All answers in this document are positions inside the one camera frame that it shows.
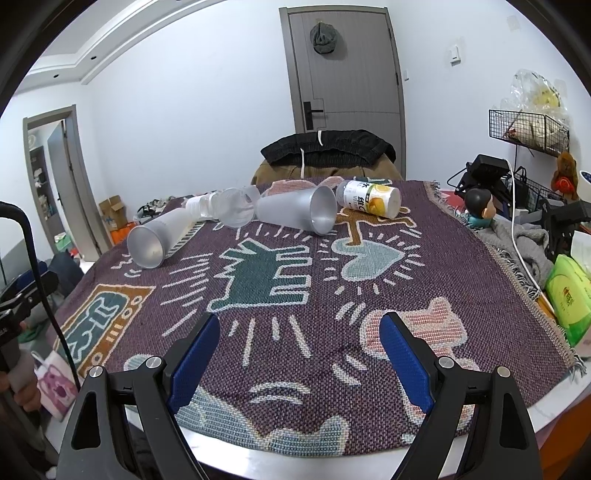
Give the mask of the person's left hand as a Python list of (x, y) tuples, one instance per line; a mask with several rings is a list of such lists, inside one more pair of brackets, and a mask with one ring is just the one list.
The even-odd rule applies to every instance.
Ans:
[[(37, 387), (37, 378), (34, 371), (25, 375), (27, 383), (14, 394), (14, 401), (26, 412), (38, 411), (41, 407), (41, 393)], [(11, 389), (8, 374), (0, 373), (0, 391), (2, 393)]]

